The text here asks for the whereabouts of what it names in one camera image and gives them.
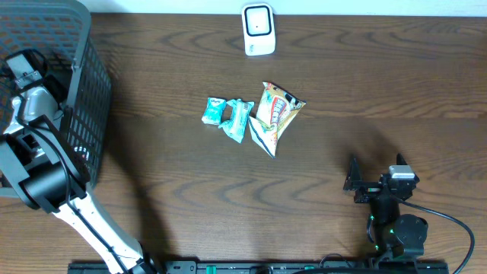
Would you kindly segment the large yellow snack bag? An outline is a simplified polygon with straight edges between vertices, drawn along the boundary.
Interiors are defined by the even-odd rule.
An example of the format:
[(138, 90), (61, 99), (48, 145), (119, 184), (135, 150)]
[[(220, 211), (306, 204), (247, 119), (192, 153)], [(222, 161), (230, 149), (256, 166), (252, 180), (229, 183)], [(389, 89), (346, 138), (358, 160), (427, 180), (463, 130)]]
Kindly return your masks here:
[(271, 158), (275, 158), (282, 133), (307, 102), (272, 82), (264, 81), (263, 86), (256, 115), (249, 120), (249, 128), (252, 140)]

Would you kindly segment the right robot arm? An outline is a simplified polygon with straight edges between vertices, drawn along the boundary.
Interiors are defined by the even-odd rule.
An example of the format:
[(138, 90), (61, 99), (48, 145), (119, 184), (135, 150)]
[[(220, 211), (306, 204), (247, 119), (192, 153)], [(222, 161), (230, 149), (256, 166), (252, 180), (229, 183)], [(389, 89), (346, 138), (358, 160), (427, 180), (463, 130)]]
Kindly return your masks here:
[(355, 203), (370, 206), (366, 228), (368, 240), (375, 245), (376, 254), (369, 259), (371, 267), (392, 262), (413, 263), (424, 254), (428, 223), (411, 214), (401, 214), (399, 204), (412, 196), (419, 182), (418, 176), (403, 156), (396, 156), (396, 163), (389, 166), (379, 180), (367, 182), (362, 178), (356, 158), (349, 162), (344, 182), (345, 191), (353, 191)]

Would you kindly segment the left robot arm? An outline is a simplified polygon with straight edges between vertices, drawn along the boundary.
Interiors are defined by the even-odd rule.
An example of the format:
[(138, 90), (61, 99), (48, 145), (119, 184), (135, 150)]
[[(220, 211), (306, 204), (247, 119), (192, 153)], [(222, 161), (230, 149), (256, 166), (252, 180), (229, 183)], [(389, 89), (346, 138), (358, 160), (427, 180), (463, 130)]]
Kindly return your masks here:
[(160, 266), (100, 204), (91, 189), (89, 158), (64, 132), (69, 118), (64, 77), (46, 57), (24, 49), (5, 58), (14, 81), (13, 116), (1, 136), (1, 172), (7, 187), (30, 208), (54, 215), (76, 230), (111, 273), (160, 273)]

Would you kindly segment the teal candy packet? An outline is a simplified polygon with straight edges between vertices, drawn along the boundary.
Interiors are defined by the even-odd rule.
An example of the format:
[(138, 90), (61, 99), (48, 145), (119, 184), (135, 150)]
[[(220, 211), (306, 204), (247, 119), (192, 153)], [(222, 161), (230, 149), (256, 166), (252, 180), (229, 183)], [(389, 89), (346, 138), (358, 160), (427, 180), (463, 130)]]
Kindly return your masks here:
[(227, 106), (227, 101), (222, 98), (209, 97), (205, 112), (202, 115), (204, 124), (218, 126), (221, 124), (221, 117)]

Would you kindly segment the light green snack packet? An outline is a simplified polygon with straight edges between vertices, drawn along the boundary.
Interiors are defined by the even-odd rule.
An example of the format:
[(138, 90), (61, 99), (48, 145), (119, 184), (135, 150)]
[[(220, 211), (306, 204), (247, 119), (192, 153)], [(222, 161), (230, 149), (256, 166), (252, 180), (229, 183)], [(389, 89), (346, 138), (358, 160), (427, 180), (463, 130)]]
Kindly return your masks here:
[(222, 129), (234, 141), (241, 143), (244, 139), (247, 121), (254, 102), (232, 99), (228, 101), (228, 106), (232, 107), (231, 118), (222, 122), (218, 128)]

